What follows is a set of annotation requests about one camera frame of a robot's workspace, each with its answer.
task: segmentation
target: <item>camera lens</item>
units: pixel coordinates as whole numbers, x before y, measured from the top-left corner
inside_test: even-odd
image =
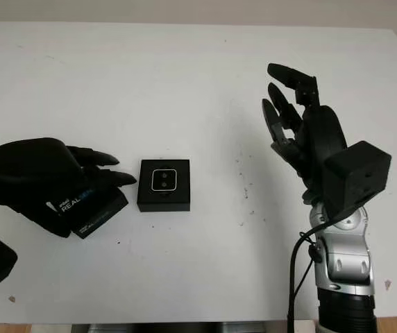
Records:
[[[153,191],[174,191],[177,187],[177,171],[174,169],[157,169],[152,173]]]

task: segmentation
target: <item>robotic hand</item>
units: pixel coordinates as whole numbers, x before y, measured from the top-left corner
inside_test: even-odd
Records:
[[[335,112],[319,103],[315,77],[277,64],[270,64],[268,73],[295,90],[297,104],[305,107],[301,117],[273,83],[268,86],[273,103],[262,101],[271,147],[303,179],[303,202],[312,206],[312,229],[301,233],[291,258],[288,333],[294,333],[294,301],[303,281],[294,288],[294,266],[304,241],[311,243],[312,261],[303,279],[315,262],[318,332],[377,332],[363,205],[385,188],[391,156],[364,141],[347,147]],[[294,138],[283,129],[291,129]]]
[[[109,189],[133,184],[127,173],[99,169],[119,161],[89,148],[66,146],[51,138],[30,139],[0,146],[0,205],[11,207],[44,229],[68,237],[70,228],[47,206],[85,189]],[[17,255],[0,242],[0,281],[12,270]]]

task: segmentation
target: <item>black square device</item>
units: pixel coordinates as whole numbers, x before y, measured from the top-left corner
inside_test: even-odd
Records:
[[[189,160],[142,160],[137,204],[141,212],[189,211]]]

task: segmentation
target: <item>floor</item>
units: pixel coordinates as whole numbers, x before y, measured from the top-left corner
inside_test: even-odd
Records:
[[[397,333],[397,317],[379,318],[378,331]],[[70,325],[0,325],[0,333],[70,333]]]

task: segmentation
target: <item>dirt speck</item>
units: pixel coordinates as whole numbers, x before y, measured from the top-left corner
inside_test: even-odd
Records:
[[[390,286],[391,286],[391,280],[385,280],[385,290],[387,290],[388,291],[388,289],[390,289]]]

